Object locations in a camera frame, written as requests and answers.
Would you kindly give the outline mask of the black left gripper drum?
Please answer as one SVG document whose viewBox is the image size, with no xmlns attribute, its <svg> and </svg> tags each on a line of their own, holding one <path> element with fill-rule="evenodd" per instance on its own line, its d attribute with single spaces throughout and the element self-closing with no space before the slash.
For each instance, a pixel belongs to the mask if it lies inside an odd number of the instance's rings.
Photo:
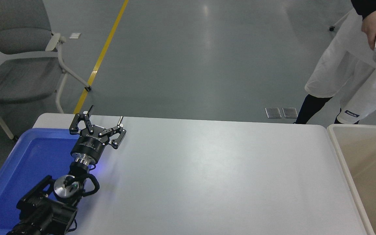
<svg viewBox="0 0 376 235">
<path fill-rule="evenodd" d="M 109 141 L 108 136 L 99 136 L 104 130 L 106 128 L 100 126 L 93 126 L 93 133 L 90 133 L 88 128 L 81 130 L 80 137 L 71 150 L 70 155 L 75 159 L 87 155 L 92 161 L 99 161 Z"/>
</svg>

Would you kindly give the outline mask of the person's hand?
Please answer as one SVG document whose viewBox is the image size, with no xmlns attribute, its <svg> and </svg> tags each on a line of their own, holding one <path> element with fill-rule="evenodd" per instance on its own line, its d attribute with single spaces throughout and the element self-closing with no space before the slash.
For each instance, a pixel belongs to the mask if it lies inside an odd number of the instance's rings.
<svg viewBox="0 0 376 235">
<path fill-rule="evenodd" d="M 363 19 L 361 31 L 366 34 L 370 49 L 374 50 L 376 42 L 376 11 Z"/>
</svg>

